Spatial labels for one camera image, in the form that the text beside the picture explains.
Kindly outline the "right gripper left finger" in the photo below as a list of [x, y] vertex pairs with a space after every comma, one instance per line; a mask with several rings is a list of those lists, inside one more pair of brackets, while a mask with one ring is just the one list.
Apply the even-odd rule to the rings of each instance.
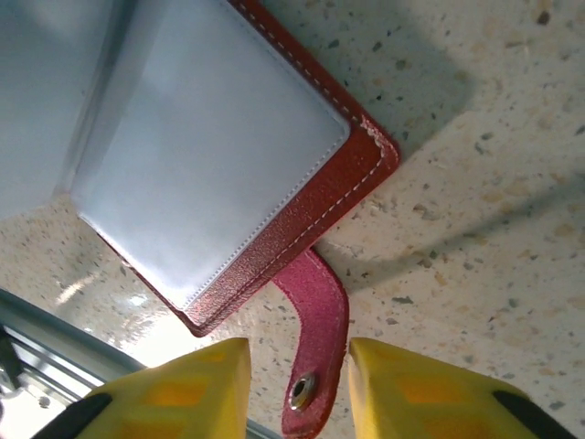
[[225, 339], [105, 383], [43, 427], [41, 438], [243, 438], [250, 346]]

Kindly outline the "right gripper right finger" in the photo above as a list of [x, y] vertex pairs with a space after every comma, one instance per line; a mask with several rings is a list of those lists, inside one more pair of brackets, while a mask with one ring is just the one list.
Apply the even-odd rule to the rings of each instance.
[[517, 387], [366, 337], [349, 342], [358, 438], [570, 438]]

